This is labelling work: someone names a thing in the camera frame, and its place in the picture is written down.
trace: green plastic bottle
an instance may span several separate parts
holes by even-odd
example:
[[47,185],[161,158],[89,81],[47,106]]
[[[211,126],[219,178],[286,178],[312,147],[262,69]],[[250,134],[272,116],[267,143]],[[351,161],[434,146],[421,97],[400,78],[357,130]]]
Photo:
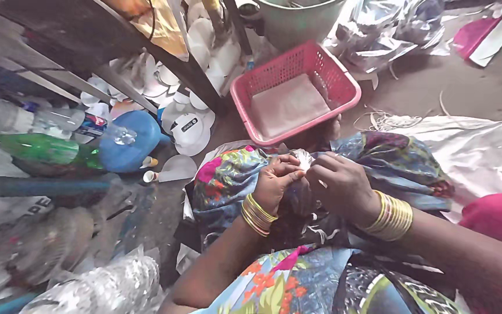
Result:
[[42,133],[0,135],[0,149],[25,160],[103,168],[98,149]]

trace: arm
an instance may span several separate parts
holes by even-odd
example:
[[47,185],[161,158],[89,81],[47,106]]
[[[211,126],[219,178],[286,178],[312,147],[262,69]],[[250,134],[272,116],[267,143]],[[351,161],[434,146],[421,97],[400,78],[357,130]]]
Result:
[[[275,215],[284,190],[303,177],[300,162],[281,155],[261,169],[253,197]],[[159,313],[190,313],[208,307],[251,264],[264,239],[240,216],[178,279]]]
[[[341,212],[359,227],[370,226],[379,216],[380,199],[362,166],[328,153],[313,163],[306,178],[328,210]],[[342,200],[349,205],[347,209],[341,208]],[[421,210],[413,211],[408,232],[393,243],[440,268],[465,296],[476,298],[491,312],[502,313],[502,242]]]

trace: woman's left hand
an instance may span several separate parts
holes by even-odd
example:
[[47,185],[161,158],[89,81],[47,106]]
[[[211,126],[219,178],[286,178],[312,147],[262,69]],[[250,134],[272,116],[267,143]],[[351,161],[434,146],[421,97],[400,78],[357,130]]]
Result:
[[286,188],[304,175],[305,171],[301,170],[297,158],[279,155],[259,172],[253,198],[263,210],[275,216]]

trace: hand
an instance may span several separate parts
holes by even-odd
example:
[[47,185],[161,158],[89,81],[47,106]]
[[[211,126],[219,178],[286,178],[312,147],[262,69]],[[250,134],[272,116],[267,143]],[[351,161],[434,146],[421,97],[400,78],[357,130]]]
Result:
[[360,227],[370,226],[380,214],[381,201],[365,170],[349,159],[333,152],[323,154],[311,164],[305,178],[327,210],[341,213]]
[[301,170],[297,158],[279,155],[259,172],[253,198],[263,210],[275,216],[286,188],[304,175],[305,171]]

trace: woman's right hand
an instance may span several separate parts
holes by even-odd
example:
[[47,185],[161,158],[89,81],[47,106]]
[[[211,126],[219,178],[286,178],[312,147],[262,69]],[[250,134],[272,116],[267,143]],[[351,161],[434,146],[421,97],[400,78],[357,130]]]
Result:
[[313,161],[305,178],[327,210],[342,214],[359,227],[370,226],[380,214],[380,198],[371,189],[365,170],[349,159],[325,153]]

